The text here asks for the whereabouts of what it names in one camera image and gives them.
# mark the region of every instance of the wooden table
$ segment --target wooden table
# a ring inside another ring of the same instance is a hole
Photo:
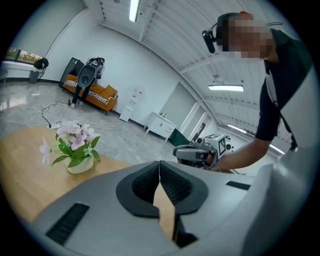
[[[101,163],[94,161],[93,167],[80,174],[71,174],[63,162],[50,167],[42,164],[39,146],[43,138],[54,147],[55,131],[46,127],[26,127],[9,134],[0,141],[1,185],[13,211],[32,222],[50,203],[78,186],[83,181],[97,175],[130,167],[100,154]],[[51,153],[50,162],[58,154]],[[154,205],[159,208],[159,224],[171,239],[174,228],[175,208],[159,184]]]

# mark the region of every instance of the black vent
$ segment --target black vent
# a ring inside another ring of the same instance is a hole
[[[235,188],[241,189],[241,190],[249,190],[250,189],[250,185],[235,182],[235,181],[229,181],[226,185],[231,186],[231,187],[235,187]]]
[[[75,203],[45,235],[63,246],[88,209],[88,205]]]
[[[161,185],[173,205],[187,198],[192,192],[192,183],[186,178],[171,171],[166,166],[161,168]]]
[[[153,204],[155,192],[159,185],[159,166],[139,175],[132,182],[132,191],[140,199]]]

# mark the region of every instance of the gray floor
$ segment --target gray floor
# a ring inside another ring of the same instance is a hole
[[[40,92],[41,96],[32,96]],[[1,90],[3,100],[3,111],[0,113],[0,139],[23,127],[41,126],[46,127],[47,122],[36,114],[30,101],[37,112],[57,101],[67,103],[72,96],[71,92],[62,91],[57,84],[37,83],[31,85],[28,82],[7,82]],[[113,113],[108,113],[90,103],[83,106],[76,104],[71,109],[65,104],[58,103],[45,110],[43,115],[51,122],[56,120],[77,120],[80,123],[99,123],[110,130],[105,130],[104,136],[101,132],[96,150],[108,157],[130,163],[141,164],[149,161],[167,160],[177,161],[173,156],[174,146],[156,134],[149,132],[145,134],[144,129],[131,122],[119,120]],[[100,125],[92,124],[95,131],[102,131]]]

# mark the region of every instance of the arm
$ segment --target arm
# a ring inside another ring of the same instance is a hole
[[[211,171],[238,169],[260,160],[268,151],[271,141],[255,138],[253,141],[230,153],[225,153]]]
[[[211,170],[243,168],[260,160],[267,153],[277,133],[279,121],[279,111],[270,100],[264,82],[260,94],[260,119],[255,139],[234,152],[224,154]]]

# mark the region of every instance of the window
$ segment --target window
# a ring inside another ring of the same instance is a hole
[[[21,62],[27,64],[33,64],[37,60],[42,59],[41,56],[10,47],[6,52],[4,60],[13,61],[13,62]]]

